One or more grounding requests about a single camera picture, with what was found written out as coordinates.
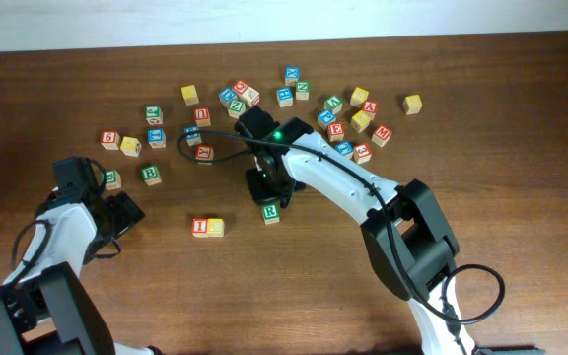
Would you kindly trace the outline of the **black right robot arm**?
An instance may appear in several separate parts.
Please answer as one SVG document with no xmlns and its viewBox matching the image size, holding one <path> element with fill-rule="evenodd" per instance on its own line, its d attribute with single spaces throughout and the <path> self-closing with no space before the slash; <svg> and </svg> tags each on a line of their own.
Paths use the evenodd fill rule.
<svg viewBox="0 0 568 355">
<path fill-rule="evenodd" d="M 235 130 L 255 156 L 247 180 L 264 216 L 307 186 L 317 190 L 359 224 L 377 277 L 414 315 L 423 353 L 475 352 L 455 291 L 459 243 L 426 184 L 372 174 L 298 118 L 280 124 L 266 113 L 245 114 Z"/>
</svg>

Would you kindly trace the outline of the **red A block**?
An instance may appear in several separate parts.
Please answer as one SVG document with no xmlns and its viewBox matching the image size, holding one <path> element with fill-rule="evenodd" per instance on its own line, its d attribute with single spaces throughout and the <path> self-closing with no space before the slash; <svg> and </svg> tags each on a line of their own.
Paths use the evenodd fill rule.
<svg viewBox="0 0 568 355">
<path fill-rule="evenodd" d="M 361 105 L 361 110 L 365 112 L 371 120 L 375 119 L 375 116 L 379 109 L 379 103 L 376 101 L 366 100 Z"/>
</svg>

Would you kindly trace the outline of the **red 6 I block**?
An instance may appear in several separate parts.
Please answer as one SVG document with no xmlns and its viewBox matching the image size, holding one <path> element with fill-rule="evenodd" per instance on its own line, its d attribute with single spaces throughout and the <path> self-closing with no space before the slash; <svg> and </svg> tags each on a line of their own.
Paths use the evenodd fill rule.
<svg viewBox="0 0 568 355">
<path fill-rule="evenodd" d="M 106 150 L 119 150 L 121 137 L 117 131 L 104 130 L 101 133 L 101 145 Z"/>
</svg>

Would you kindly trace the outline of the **green R block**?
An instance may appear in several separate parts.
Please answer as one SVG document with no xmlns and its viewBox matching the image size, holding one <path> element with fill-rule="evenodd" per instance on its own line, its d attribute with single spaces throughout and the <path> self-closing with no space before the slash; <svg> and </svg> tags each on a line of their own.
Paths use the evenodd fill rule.
<svg viewBox="0 0 568 355">
<path fill-rule="evenodd" d="M 280 221 L 279 208 L 276 204 L 265 204 L 261 206 L 263 221 L 266 225 L 278 223 Z"/>
</svg>

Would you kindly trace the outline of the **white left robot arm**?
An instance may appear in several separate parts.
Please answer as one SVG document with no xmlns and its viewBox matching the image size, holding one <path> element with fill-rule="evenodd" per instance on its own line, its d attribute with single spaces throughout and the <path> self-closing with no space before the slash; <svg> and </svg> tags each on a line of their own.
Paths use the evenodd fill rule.
<svg viewBox="0 0 568 355">
<path fill-rule="evenodd" d="M 0 354 L 158 354 L 113 340 L 79 280 L 98 228 L 82 203 L 47 210 L 30 223 L 28 249 L 0 286 Z"/>
</svg>

